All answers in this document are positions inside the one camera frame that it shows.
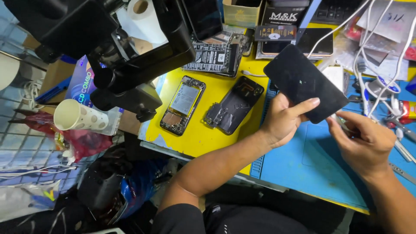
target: yellow table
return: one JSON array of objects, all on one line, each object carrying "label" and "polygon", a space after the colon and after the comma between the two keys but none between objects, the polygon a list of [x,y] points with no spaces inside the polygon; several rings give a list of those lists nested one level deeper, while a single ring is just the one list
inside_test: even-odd
[{"label": "yellow table", "polygon": [[[308,27],[330,27],[335,28],[333,25],[322,24],[309,24]],[[242,76],[242,70],[249,70],[252,74],[263,74],[263,68],[269,60],[255,60],[255,51],[251,53],[250,57],[243,57],[241,60],[239,73],[237,77]],[[203,94],[184,134],[179,137],[175,134],[166,131],[160,127],[160,120],[168,105],[170,104],[172,97],[175,94],[176,89],[179,86],[180,80],[183,76],[190,76],[197,80],[206,83],[206,90]],[[409,80],[416,75],[416,68],[409,69]],[[267,77],[253,77],[248,76],[256,83],[262,85],[267,89],[269,79]],[[227,136],[218,129],[211,129],[208,125],[202,122],[209,108],[215,102],[220,102],[225,94],[231,89],[236,82],[236,79],[219,77],[209,74],[202,74],[197,72],[187,72],[181,69],[176,69],[169,72],[166,76],[161,78],[163,86],[160,91],[160,98],[163,105],[157,109],[156,116],[149,122],[143,123],[139,132],[139,139],[146,142],[151,142],[164,149],[171,149],[172,152],[188,155],[191,157],[198,157],[207,152],[220,149],[231,145],[238,140],[254,133],[260,125],[263,105],[265,100],[264,92],[256,105],[252,108],[240,126],[237,128],[234,134]],[[246,166],[240,171],[245,175],[250,175],[250,166]],[[333,202],[344,207],[348,207],[359,212],[368,213],[366,210],[357,209],[356,207],[348,206],[345,204]]]}]

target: keyboard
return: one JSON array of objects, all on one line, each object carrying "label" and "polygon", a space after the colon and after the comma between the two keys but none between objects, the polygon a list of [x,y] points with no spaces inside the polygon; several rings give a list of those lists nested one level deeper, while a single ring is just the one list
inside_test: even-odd
[{"label": "keyboard", "polygon": [[360,6],[357,0],[322,0],[311,23],[342,24]]}]

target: phone back cover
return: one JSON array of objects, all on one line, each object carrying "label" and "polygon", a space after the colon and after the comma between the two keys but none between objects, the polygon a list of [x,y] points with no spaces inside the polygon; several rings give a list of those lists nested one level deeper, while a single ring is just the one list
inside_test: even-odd
[{"label": "phone back cover", "polygon": [[305,114],[314,124],[349,103],[345,95],[294,45],[282,50],[263,71],[295,105],[319,97],[319,106]]}]

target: white cup with dots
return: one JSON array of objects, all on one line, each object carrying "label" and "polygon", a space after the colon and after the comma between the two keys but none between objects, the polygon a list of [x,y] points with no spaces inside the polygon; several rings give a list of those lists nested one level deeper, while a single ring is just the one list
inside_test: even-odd
[{"label": "white cup with dots", "polygon": [[61,131],[69,129],[103,130],[108,125],[108,116],[84,106],[74,99],[66,99],[56,107],[53,121]]}]

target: hand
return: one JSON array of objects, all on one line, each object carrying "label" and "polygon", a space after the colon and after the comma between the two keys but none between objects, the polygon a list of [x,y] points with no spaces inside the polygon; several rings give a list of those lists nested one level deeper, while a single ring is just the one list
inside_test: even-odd
[{"label": "hand", "polygon": [[338,112],[354,134],[345,133],[331,117],[327,118],[329,132],[338,143],[344,160],[363,179],[379,178],[389,171],[389,154],[396,135],[370,118],[352,112]]},{"label": "hand", "polygon": [[279,93],[271,100],[259,132],[272,149],[283,146],[292,139],[300,123],[308,120],[303,114],[318,105],[319,98],[316,97],[293,106],[284,94]]}]

